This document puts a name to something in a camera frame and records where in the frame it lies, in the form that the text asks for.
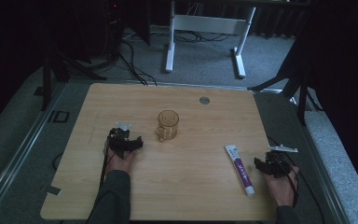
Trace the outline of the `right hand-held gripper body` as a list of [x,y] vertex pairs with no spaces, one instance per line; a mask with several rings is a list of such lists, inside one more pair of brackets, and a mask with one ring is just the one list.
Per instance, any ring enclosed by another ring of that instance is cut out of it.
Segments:
[[292,168],[291,165],[285,160],[285,153],[297,153],[297,148],[290,148],[284,145],[269,147],[270,152],[266,153],[265,164],[263,173],[273,175],[275,178],[280,178],[288,175]]

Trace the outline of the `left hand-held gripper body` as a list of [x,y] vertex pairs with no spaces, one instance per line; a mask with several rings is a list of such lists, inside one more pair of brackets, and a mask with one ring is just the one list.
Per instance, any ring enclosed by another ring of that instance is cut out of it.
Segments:
[[130,124],[116,123],[116,127],[109,131],[107,136],[109,147],[116,152],[116,154],[123,159],[126,152],[133,151],[132,141],[130,137]]

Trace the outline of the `white purple toothpaste tube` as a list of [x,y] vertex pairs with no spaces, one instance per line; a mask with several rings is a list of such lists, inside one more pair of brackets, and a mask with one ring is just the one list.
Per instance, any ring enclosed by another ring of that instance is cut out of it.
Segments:
[[237,150],[237,147],[235,145],[228,145],[225,146],[225,149],[231,161],[233,162],[233,165],[237,171],[237,174],[239,176],[239,179],[241,181],[242,187],[246,195],[247,196],[255,195],[254,186],[250,180],[250,177],[247,174],[245,166],[242,163],[241,156],[239,151]]

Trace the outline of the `person's left hand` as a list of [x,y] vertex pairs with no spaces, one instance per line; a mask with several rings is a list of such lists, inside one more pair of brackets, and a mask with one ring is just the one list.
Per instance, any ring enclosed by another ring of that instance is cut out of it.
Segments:
[[105,150],[103,151],[107,156],[107,161],[104,166],[104,174],[107,175],[111,171],[119,170],[128,173],[131,169],[131,164],[135,159],[138,151],[133,150],[130,154],[127,155],[125,159],[121,159],[114,150],[109,146],[109,143],[105,143]]

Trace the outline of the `person's right hand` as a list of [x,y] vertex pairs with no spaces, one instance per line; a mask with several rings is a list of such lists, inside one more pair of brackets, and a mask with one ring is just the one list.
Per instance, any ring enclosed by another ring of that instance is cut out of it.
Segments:
[[288,176],[280,178],[263,174],[270,197],[277,206],[294,206],[298,189],[298,171],[299,168],[293,166]]

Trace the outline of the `black tripod stand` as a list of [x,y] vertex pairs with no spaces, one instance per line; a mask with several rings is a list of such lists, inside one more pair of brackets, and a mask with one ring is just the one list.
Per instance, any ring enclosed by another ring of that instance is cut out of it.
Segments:
[[249,91],[262,91],[267,87],[270,87],[284,79],[287,80],[284,85],[281,95],[284,98],[292,98],[297,91],[299,91],[297,112],[296,116],[299,122],[305,126],[305,111],[307,107],[307,101],[310,101],[312,106],[318,110],[323,111],[324,109],[316,102],[315,98],[310,94],[310,70],[300,68],[288,68],[284,65],[281,66],[277,75],[259,85],[248,87]]
[[51,75],[54,75],[59,82],[67,82],[70,79],[70,75],[67,71],[67,65],[70,65],[75,68],[75,70],[92,79],[105,80],[105,77],[101,77],[93,73],[90,69],[71,59],[60,50],[51,49],[46,53],[43,61],[42,86],[35,91],[37,95],[41,95],[43,97],[43,103],[41,106],[42,111],[46,111],[52,101]]

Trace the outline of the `grey tape strip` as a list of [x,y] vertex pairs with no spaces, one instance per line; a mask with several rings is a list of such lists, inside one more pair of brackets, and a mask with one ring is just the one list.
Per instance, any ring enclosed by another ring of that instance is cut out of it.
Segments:
[[42,185],[40,187],[40,190],[43,191],[43,192],[52,194],[52,195],[56,195],[56,196],[59,196],[60,193],[61,193],[60,189],[58,189],[56,187],[53,187],[53,186],[49,186],[49,185]]

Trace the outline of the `metal floor rail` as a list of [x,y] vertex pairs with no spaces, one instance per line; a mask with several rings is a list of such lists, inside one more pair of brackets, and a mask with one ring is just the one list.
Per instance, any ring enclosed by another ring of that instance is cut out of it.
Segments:
[[30,153],[34,142],[50,118],[54,106],[60,98],[64,88],[65,83],[57,84],[54,91],[52,92],[51,100],[48,103],[47,108],[44,111],[39,112],[34,124],[30,128],[30,131],[25,135],[16,151],[10,156],[10,160],[8,161],[5,169],[0,174],[0,202],[2,202],[3,198],[5,197],[7,190],[10,188],[11,183],[15,179],[22,164]]

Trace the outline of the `white desk frame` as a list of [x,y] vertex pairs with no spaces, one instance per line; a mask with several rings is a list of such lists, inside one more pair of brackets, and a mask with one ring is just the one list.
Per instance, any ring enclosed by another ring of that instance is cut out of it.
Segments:
[[204,16],[190,16],[177,14],[175,12],[175,2],[170,4],[170,42],[168,45],[165,71],[170,73],[173,70],[175,43],[174,34],[176,31],[190,31],[201,33],[212,33],[220,35],[239,35],[240,42],[236,48],[232,50],[233,60],[235,62],[239,78],[245,78],[246,72],[241,57],[245,41],[252,25],[256,7],[250,7],[247,17],[242,19],[227,19]]

